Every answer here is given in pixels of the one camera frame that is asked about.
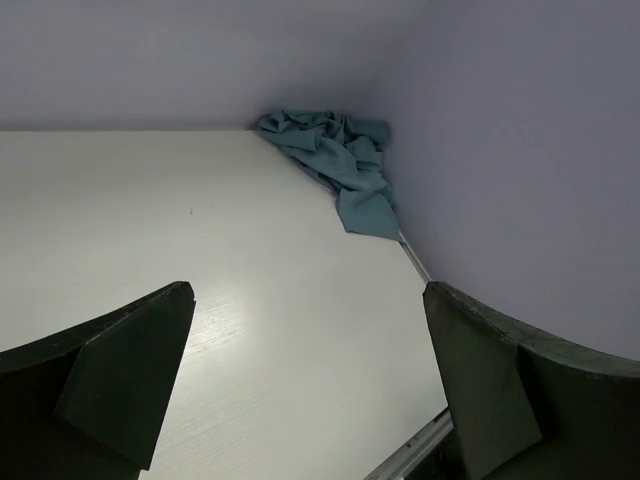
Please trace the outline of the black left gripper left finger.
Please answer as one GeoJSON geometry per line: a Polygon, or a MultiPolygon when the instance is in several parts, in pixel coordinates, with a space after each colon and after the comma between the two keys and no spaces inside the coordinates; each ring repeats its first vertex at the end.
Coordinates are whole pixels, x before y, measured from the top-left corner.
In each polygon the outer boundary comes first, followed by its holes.
{"type": "Polygon", "coordinates": [[[195,311],[185,282],[1,354],[4,479],[151,467],[195,311]]]}

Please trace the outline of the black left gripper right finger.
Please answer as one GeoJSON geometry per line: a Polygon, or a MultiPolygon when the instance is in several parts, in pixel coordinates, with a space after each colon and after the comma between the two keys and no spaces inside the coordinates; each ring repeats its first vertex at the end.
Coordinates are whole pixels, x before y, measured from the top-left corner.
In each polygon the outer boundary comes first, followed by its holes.
{"type": "Polygon", "coordinates": [[[444,282],[424,308],[471,479],[636,479],[639,364],[504,315],[444,282]]]}

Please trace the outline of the teal blue t-shirt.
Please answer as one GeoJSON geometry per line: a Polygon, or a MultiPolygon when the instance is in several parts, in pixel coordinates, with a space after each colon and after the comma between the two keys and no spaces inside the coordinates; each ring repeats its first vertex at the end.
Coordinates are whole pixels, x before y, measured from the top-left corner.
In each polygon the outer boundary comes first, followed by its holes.
{"type": "Polygon", "coordinates": [[[259,120],[257,132],[336,195],[347,232],[402,240],[395,195],[384,176],[387,122],[332,111],[276,110],[259,120]]]}

